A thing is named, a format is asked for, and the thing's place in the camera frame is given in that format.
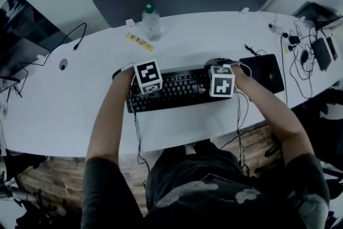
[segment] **water bottle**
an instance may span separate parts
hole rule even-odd
[[[156,12],[153,4],[147,4],[141,15],[143,24],[146,27],[146,36],[149,40],[158,40],[161,36],[160,15]]]

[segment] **white cube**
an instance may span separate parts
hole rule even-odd
[[[235,87],[235,75],[231,66],[211,66],[210,68],[210,96],[215,98],[232,98]]]
[[[162,89],[162,76],[156,58],[136,63],[133,68],[142,94]]]

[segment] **wooden floor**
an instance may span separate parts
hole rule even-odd
[[[260,123],[251,128],[243,129],[241,133],[264,124]],[[236,133],[232,133],[215,138],[212,142],[218,148],[221,148],[226,142],[235,137]],[[264,157],[265,152],[275,146],[275,140],[267,125],[242,134],[241,141],[245,148],[245,161],[250,168],[250,176],[259,176],[259,174],[254,173],[258,167],[275,163],[275,160],[281,160],[282,162],[280,150],[270,158]],[[226,145],[223,150],[232,152],[239,159],[238,138]],[[152,167],[161,153],[162,151],[154,151],[142,153],[142,156]],[[146,166],[137,163],[136,154],[121,156],[119,162],[120,169],[136,198],[142,214],[146,215],[145,189],[143,186],[143,182],[147,177]],[[41,189],[46,206],[48,204],[57,206],[58,213],[65,213],[62,207],[63,200],[66,200],[68,209],[81,211],[84,167],[84,158],[52,157],[50,161],[42,163],[36,170],[33,169],[23,174],[19,181],[32,193]]]

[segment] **white desk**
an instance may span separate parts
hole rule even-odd
[[[282,72],[280,36],[267,28],[279,20],[286,30],[295,30],[292,16],[272,13],[238,12],[196,13],[161,19],[163,35],[153,43],[150,53],[127,40],[127,32],[145,39],[141,23],[134,29],[126,26],[106,29],[84,38],[78,50],[77,41],[60,46],[44,67],[30,66],[23,89],[23,98],[14,93],[3,122],[4,137],[10,150],[63,157],[84,157],[95,117],[111,83],[112,74],[130,62],[156,57],[161,70],[204,64],[209,58],[228,57],[238,60],[252,56],[244,44],[254,50],[275,54]],[[300,24],[302,33],[308,27]],[[313,96],[321,93],[343,76],[343,61],[332,62],[326,72],[314,66],[311,77]],[[64,71],[58,68],[61,59],[68,59]],[[288,106],[294,107],[305,99],[289,74],[293,54],[284,54],[288,91]],[[310,86],[299,80],[303,93]],[[138,113],[142,133],[142,150],[159,150],[188,144],[236,130],[237,97],[209,104]],[[277,97],[284,100],[283,92]],[[246,101],[241,100],[245,114]],[[252,102],[244,127],[263,120]],[[137,153],[138,142],[133,115],[125,107],[120,154]]]

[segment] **keyboard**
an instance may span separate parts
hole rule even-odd
[[[129,113],[133,113],[130,97],[136,113],[228,99],[209,95],[210,77],[204,68],[162,73],[162,79],[162,89],[144,95],[135,79],[126,100]]]

